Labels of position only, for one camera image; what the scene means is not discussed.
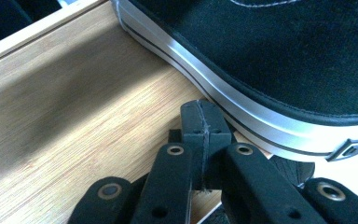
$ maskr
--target light brown wood panel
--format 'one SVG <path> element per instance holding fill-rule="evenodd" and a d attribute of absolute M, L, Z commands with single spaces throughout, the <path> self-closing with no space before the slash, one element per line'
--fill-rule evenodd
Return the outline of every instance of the light brown wood panel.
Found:
<path fill-rule="evenodd" d="M 0 223 L 64 223 L 96 180 L 144 175 L 180 105 L 199 98 L 109 2 L 12 51 L 0 59 Z M 197 197 L 194 217 L 218 203 Z"/>

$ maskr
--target round hole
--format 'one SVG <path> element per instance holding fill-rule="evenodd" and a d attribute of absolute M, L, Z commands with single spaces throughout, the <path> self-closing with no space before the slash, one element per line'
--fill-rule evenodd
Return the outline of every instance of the round hole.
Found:
<path fill-rule="evenodd" d="M 116 198 L 121 193 L 121 191 L 122 188 L 119 184 L 106 184 L 98 190 L 98 197 L 104 200 L 111 200 Z"/>
<path fill-rule="evenodd" d="M 237 152 L 242 155 L 249 156 L 253 153 L 253 150 L 249 147 L 239 146 L 237 147 Z"/>
<path fill-rule="evenodd" d="M 342 190 L 328 183 L 324 183 L 324 182 L 319 183 L 317 190 L 324 197 L 333 201 L 341 202 L 344 201 L 346 198 Z"/>
<path fill-rule="evenodd" d="M 293 219 L 301 219 L 301 214 L 295 208 L 289 208 L 287 216 Z"/>
<path fill-rule="evenodd" d="M 167 209 L 163 207 L 156 207 L 152 210 L 152 216 L 157 218 L 164 218 L 168 215 Z"/>
<path fill-rule="evenodd" d="M 179 156 L 185 152 L 185 150 L 182 147 L 179 146 L 171 146 L 167 149 L 168 154 L 173 156 Z"/>
<path fill-rule="evenodd" d="M 211 133 L 221 133 L 222 131 L 220 131 L 220 129 L 212 129 Z"/>

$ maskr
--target black mesh fabric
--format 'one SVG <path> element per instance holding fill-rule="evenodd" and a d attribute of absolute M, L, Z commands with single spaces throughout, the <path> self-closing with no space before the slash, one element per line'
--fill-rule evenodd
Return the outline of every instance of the black mesh fabric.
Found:
<path fill-rule="evenodd" d="M 358 1 L 131 2 L 261 105 L 312 123 L 358 124 Z"/>

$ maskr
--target wooden table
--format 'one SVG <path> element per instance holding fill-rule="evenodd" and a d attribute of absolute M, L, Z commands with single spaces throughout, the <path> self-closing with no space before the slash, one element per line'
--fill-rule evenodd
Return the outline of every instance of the wooden table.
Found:
<path fill-rule="evenodd" d="M 0 43 L 0 223 L 66 222 L 98 179 L 146 174 L 180 105 L 202 98 L 121 29 L 110 2 L 75 12 Z M 192 222 L 218 203 L 197 195 Z"/>

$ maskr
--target white stitching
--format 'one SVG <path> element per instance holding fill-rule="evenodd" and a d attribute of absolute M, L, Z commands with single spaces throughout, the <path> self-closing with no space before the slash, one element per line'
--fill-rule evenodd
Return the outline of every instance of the white stitching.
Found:
<path fill-rule="evenodd" d="M 263 4 L 263 5 L 248 5 L 248 4 L 244 4 L 244 3 L 239 3 L 237 0 L 230 0 L 230 1 L 240 7 L 276 7 L 279 5 L 299 2 L 301 0 L 286 0 L 286 1 L 281 1 L 281 2 L 273 2 L 273 3 L 269 3 L 269 4 Z"/>

